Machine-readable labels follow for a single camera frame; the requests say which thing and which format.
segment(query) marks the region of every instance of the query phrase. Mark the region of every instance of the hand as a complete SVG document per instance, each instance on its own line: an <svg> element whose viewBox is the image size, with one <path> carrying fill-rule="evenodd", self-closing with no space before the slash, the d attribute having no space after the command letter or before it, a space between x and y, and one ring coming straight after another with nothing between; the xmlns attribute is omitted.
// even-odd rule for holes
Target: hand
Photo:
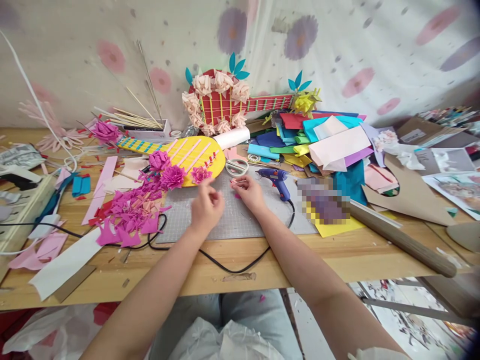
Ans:
<svg viewBox="0 0 480 360"><path fill-rule="evenodd" d="M222 192L210 186L214 180L211 177L203 180L198 185L198 196L191 203L190 226L205 237L218 224L225 208Z"/></svg>
<svg viewBox="0 0 480 360"><path fill-rule="evenodd" d="M238 177L236 182L232 183L230 187L240 195L247 208L249 208L253 214L267 209L262 187L251 176L245 175Z"/></svg>

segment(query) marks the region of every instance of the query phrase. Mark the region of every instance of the paper roll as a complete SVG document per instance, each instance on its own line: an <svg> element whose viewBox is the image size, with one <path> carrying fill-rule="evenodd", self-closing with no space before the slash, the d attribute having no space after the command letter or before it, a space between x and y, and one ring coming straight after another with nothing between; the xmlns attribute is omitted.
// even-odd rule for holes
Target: paper roll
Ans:
<svg viewBox="0 0 480 360"><path fill-rule="evenodd" d="M250 130L246 126L242 128L234 128L223 134L214 136L213 138L218 145L220 145L220 148L224 150L250 139Z"/></svg>

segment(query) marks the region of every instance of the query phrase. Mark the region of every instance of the teal paper leaf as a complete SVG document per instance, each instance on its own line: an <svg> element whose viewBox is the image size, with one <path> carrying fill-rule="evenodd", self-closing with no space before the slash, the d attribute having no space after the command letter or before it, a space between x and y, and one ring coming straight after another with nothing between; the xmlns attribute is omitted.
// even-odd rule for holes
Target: teal paper leaf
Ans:
<svg viewBox="0 0 480 360"><path fill-rule="evenodd" d="M190 86L193 86L193 78L192 78L192 73L190 72L189 68L185 68L185 77Z"/></svg>
<svg viewBox="0 0 480 360"><path fill-rule="evenodd" d="M299 88L298 88L298 91L303 91L305 90L306 88L309 87L309 85L312 83L312 80L310 81L305 81Z"/></svg>
<svg viewBox="0 0 480 360"><path fill-rule="evenodd" d="M241 72L242 68L244 67L244 64L245 64L245 59L240 60L238 64L235 66L235 70L233 70L233 74L236 75L239 72Z"/></svg>
<svg viewBox="0 0 480 360"><path fill-rule="evenodd" d="M235 53L232 52L230 56L230 72L233 74L235 71Z"/></svg>
<svg viewBox="0 0 480 360"><path fill-rule="evenodd" d="M246 79L248 75L250 75L249 72L240 71L238 74L235 75L235 77L236 77L238 80L243 80L243 79Z"/></svg>
<svg viewBox="0 0 480 360"><path fill-rule="evenodd" d="M300 84L302 83L302 71L298 73L295 79L295 89L300 87Z"/></svg>
<svg viewBox="0 0 480 360"><path fill-rule="evenodd" d="M294 81L293 81L292 79L288 79L288 85L290 86L290 89L291 89L292 91L295 91L295 89L297 88L297 87L295 86L295 83L294 83Z"/></svg>

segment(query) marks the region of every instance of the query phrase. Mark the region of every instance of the hot glue gun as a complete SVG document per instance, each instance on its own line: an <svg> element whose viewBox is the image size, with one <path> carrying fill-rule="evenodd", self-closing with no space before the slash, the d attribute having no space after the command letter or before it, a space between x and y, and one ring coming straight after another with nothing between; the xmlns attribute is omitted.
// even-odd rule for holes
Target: hot glue gun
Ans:
<svg viewBox="0 0 480 360"><path fill-rule="evenodd" d="M290 200L289 190L287 189L287 186L284 183L284 181L287 179L288 172L286 172L285 170L262 168L258 170L257 173L261 177L271 180L271 182L273 183L273 186L275 186L278 189L278 192L280 193L280 200L284 202L287 202Z"/></svg>

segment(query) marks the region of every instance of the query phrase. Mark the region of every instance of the floor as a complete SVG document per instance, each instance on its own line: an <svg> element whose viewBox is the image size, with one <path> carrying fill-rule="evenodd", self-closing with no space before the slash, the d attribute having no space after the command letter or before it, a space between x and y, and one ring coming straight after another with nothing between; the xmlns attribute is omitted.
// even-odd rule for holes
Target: floor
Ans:
<svg viewBox="0 0 480 360"><path fill-rule="evenodd" d="M357 295L363 292L358 283L349 285ZM445 310L423 287L397 285L392 280L364 281L362 285L372 298ZM334 360L307 304L294 288L287 292L305 360L319 359L319 354L322 359ZM377 306L367 307L413 360L460 359L469 348L470 339L454 335L442 321Z"/></svg>

